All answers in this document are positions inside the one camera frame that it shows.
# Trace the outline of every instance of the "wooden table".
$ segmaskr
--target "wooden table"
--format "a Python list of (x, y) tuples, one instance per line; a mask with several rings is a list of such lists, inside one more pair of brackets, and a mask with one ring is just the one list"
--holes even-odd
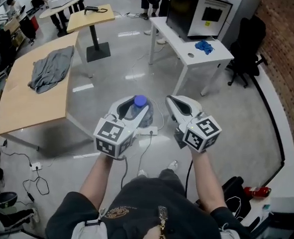
[(79, 32), (75, 32), (48, 42), (15, 61), (0, 101), (0, 135), (2, 137), (38, 150), (38, 146), (21, 140), (10, 133), (54, 120), (68, 119), (82, 133), (90, 139), (93, 138), (93, 134), (67, 112), (71, 68), (63, 81), (42, 94), (37, 94), (27, 85), (31, 80), (34, 62), (45, 58), (53, 50), (71, 45), (75, 46), (81, 57), (83, 67), (89, 74), (85, 56), (77, 40), (78, 34)]
[(83, 10), (75, 12), (71, 15), (67, 27), (67, 32), (70, 33), (89, 26), (94, 45), (87, 47), (87, 62), (110, 57), (109, 43), (98, 44), (95, 24), (115, 20), (115, 16), (109, 4), (98, 6), (98, 8), (105, 8), (108, 11), (101, 13), (89, 10), (86, 12), (86, 15)]
[(156, 30), (159, 30), (184, 65), (172, 95), (177, 94), (188, 69), (194, 67), (209, 67), (214, 72), (208, 80), (207, 85), (201, 91), (201, 95), (204, 96), (208, 92), (209, 87), (214, 83), (220, 73), (234, 57), (219, 40), (215, 39), (206, 40), (213, 47), (213, 51), (206, 55), (204, 51), (195, 48), (195, 44), (198, 41), (184, 42), (181, 38), (179, 38), (177, 33), (166, 24), (166, 19), (167, 17), (150, 18), (152, 26), (149, 64), (153, 63)]
[[(65, 4), (65, 5), (63, 5), (61, 7), (57, 7), (57, 8), (53, 8), (53, 9), (48, 8), (46, 11), (42, 12), (42, 14), (39, 16), (39, 18), (50, 17), (50, 16), (52, 16), (54, 14), (59, 13), (60, 11), (62, 11), (64, 9), (68, 8), (69, 6), (72, 6), (73, 4), (75, 4), (77, 2), (79, 2), (79, 0), (71, 0), (70, 2), (68, 2), (67, 4)], [(63, 32), (61, 33), (61, 35), (58, 34), (58, 36), (61, 37), (61, 36), (64, 36), (64, 35), (67, 34), (66, 25), (65, 25), (64, 19), (61, 18), (60, 15), (58, 15), (58, 16), (59, 16), (59, 19), (61, 20), (61, 24), (62, 24), (62, 27), (63, 27)]]

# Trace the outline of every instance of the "fire extinguisher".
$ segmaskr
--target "fire extinguisher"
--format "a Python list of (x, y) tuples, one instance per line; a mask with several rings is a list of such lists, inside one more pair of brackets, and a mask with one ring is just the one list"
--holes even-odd
[(245, 195), (248, 197), (268, 197), (270, 192), (271, 192), (271, 188), (269, 187), (245, 187), (244, 188), (244, 192)]

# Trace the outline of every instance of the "blue bottle cap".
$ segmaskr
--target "blue bottle cap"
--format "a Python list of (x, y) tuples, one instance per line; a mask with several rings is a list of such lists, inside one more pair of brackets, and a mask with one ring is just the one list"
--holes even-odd
[(135, 105), (139, 108), (143, 107), (147, 103), (147, 98), (144, 95), (137, 95), (135, 97)]

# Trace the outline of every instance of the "gray floor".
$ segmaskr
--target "gray floor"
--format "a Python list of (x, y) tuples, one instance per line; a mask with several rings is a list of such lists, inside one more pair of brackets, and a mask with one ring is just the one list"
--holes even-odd
[[(140, 12), (140, 1), (85, 0), (85, 3), (93, 6), (110, 3), (114, 10), (125, 14)], [(38, 22), (40, 29), (37, 31), (36, 43), (32, 47), (29, 45), (23, 47), (20, 54), (56, 38), (56, 29), (50, 19), (39, 19)], [(143, 31), (149, 28), (149, 21), (128, 17), (120, 17), (115, 21), (96, 26), (99, 42), (109, 42), (111, 57), (89, 64), (90, 70), (95, 74), (95, 79), (91, 81), (82, 72), (80, 58), (76, 56), (71, 89), (90, 83), (93, 83), (94, 88), (71, 92), (68, 100), (69, 111), (87, 129), (94, 131), (97, 121), (106, 114), (114, 101), (135, 94), (144, 94), (152, 98), (159, 104), (165, 126), (158, 136), (153, 137), (151, 146), (143, 157), (142, 168), (151, 177), (157, 176), (176, 159), (179, 161), (177, 174), (185, 184), (191, 161), (190, 151), (187, 148), (180, 150), (176, 144), (173, 138), (176, 125), (169, 119), (165, 107), (165, 96), (173, 92), (182, 64), (177, 60), (170, 46), (166, 45), (156, 54), (154, 65), (148, 65), (150, 37), (144, 35)], [(137, 31), (139, 34), (118, 37), (119, 33), (132, 31)], [(80, 43), (84, 49), (92, 45), (89, 28), (80, 32)], [(258, 186), (280, 166), (279, 148), (267, 111), (252, 84), (244, 89), (239, 80), (229, 87), (227, 82), (231, 73), (227, 71), (222, 73), (212, 90), (205, 97), (201, 97), (200, 91), (211, 74), (211, 71), (205, 69), (190, 70), (178, 94), (199, 101), (205, 112), (212, 115), (223, 129), (217, 143), (209, 149), (220, 182), (225, 183), (232, 176), (242, 176), (245, 185)], [(154, 107), (153, 125), (161, 126), (161, 124), (160, 113)], [(8, 147), (3, 149), (7, 153), (14, 151), (26, 153), (32, 162), (39, 161), (43, 165), (39, 173), (47, 179), (50, 194), (41, 196), (35, 184), (27, 184), (41, 217), (41, 224), (36, 230), (42, 233), (48, 219), (64, 196), (69, 191), (79, 190), (96, 159), (96, 157), (75, 159), (72, 155), (94, 153), (94, 146), (66, 121), (20, 130), (15, 135), (46, 148), (46, 151), (38, 153), (9, 142)], [(149, 144), (149, 139), (148, 136), (141, 136), (131, 147), (125, 183), (136, 176), (140, 155)], [(22, 182), (36, 178), (36, 173), (30, 171), (26, 157), (2, 155), (0, 166), (5, 172), (3, 190), (15, 191), (19, 200), (29, 202)], [(124, 162), (114, 162), (103, 207), (108, 207), (119, 192), (120, 179), (124, 171)], [(43, 184), (40, 183), (39, 187), (46, 191)], [(197, 200), (193, 171), (189, 180), (188, 198), (191, 201)], [(25, 206), (17, 204), (17, 208), (23, 209)]]

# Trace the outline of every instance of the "brick wall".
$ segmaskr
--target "brick wall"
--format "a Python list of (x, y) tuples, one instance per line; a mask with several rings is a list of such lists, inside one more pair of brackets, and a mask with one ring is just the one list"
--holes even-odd
[(266, 24), (260, 47), (266, 73), (284, 106), (294, 138), (294, 0), (261, 0), (256, 15)]

